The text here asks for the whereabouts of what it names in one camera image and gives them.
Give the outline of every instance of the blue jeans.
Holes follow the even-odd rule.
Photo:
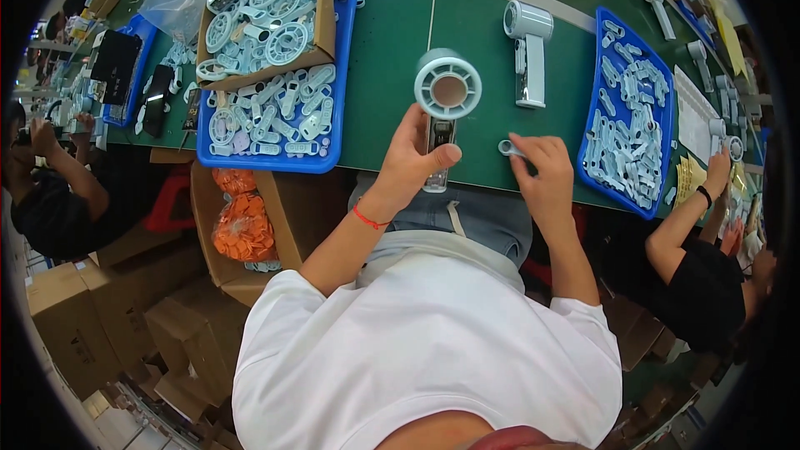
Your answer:
[[[375,183],[375,172],[358,173],[358,184],[350,195],[348,208]],[[455,233],[447,205],[458,202],[456,211],[470,240],[505,255],[519,268],[533,242],[533,221],[525,200],[518,194],[449,183],[444,193],[420,191],[408,207],[400,211],[387,232],[403,229],[433,229]]]

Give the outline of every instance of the black wristband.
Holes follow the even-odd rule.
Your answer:
[[[706,200],[708,200],[708,208],[711,208],[711,205],[713,205],[714,202],[711,200],[711,195],[708,194],[708,190],[706,190],[703,185],[700,185],[700,186],[697,186],[697,187],[698,187],[697,190],[700,193],[702,193],[703,196],[705,196]]]

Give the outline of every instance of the green workbench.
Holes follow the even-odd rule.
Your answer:
[[[356,14],[345,98],[344,137],[338,165],[378,170],[395,128],[414,101],[415,65],[427,48],[448,47],[461,53],[481,74],[483,95],[477,109],[458,122],[457,143],[462,161],[450,170],[450,180],[489,188],[517,190],[505,157],[497,143],[509,131],[521,135],[562,137],[577,166],[577,152],[591,97],[595,64],[595,34],[590,25],[575,25],[557,17],[552,38],[545,45],[546,108],[530,110],[515,105],[514,52],[512,40],[503,33],[502,17],[508,0],[366,0]],[[685,45],[698,36],[672,7],[666,7],[676,39],[665,41],[656,16],[644,0],[555,0],[588,15],[593,20],[603,5],[633,28],[665,61],[678,65],[700,86],[699,71]],[[124,25],[135,7],[122,2],[110,17],[115,28]],[[170,38],[159,32],[145,66],[145,77],[171,46]],[[711,75],[723,70],[709,58]],[[184,68],[184,84],[194,79],[194,70]],[[710,102],[719,111],[718,97]],[[177,96],[159,139],[132,128],[113,127],[109,142],[177,148],[183,140],[181,124],[185,104]],[[675,111],[674,136],[677,130]],[[185,148],[195,147],[191,136]],[[675,165],[687,155],[683,145],[672,153],[672,164],[664,191],[676,183]],[[575,201],[609,208],[621,208],[613,200],[576,179]],[[664,217],[670,207],[660,204],[657,215]]]

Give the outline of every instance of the red string bracelet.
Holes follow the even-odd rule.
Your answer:
[[[360,196],[359,196],[359,197],[358,197],[358,201],[357,201],[357,202],[355,203],[355,205],[353,206],[353,213],[354,213],[354,214],[355,214],[355,215],[356,215],[356,216],[357,216],[357,217],[358,217],[360,220],[364,221],[364,223],[366,223],[367,225],[370,225],[370,226],[372,226],[372,227],[373,227],[373,229],[379,229],[381,226],[388,226],[388,225],[389,225],[389,223],[390,223],[391,221],[389,221],[389,223],[376,223],[375,221],[368,220],[367,218],[365,218],[365,217],[364,217],[364,215],[362,215],[362,214],[361,214],[361,213],[358,211],[358,202],[360,202],[360,201],[361,201],[361,198],[362,198],[362,197],[360,197]]]

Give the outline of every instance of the worker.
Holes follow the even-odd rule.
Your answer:
[[[169,173],[150,164],[147,147],[109,145],[90,160],[95,120],[76,118],[85,132],[72,134],[75,157],[61,147],[52,124],[30,123],[30,143],[15,139],[25,109],[10,102],[2,115],[2,185],[12,199],[11,220],[36,252],[60,260],[84,257],[128,232],[152,210]],[[48,168],[35,171],[35,157]]]
[[[359,181],[333,233],[250,311],[232,398],[246,450],[595,448],[615,423],[619,351],[571,215],[564,143],[510,135],[538,170],[510,157],[522,198],[422,193],[462,156],[418,152],[427,120],[409,108],[375,181]],[[550,248],[549,308],[518,273],[531,216]]]
[[[45,26],[45,38],[55,40],[58,34],[63,31],[66,21],[74,15],[81,15],[85,9],[86,0],[65,0],[61,10],[50,17]]]
[[[732,354],[743,329],[755,321],[772,292],[775,264],[764,247],[745,278],[734,245],[741,244],[741,223],[734,236],[715,246],[725,218],[730,156],[725,148],[709,160],[702,186],[677,205],[663,222],[633,223],[606,240],[602,281],[649,310],[695,353]],[[699,237],[692,227],[705,213]]]

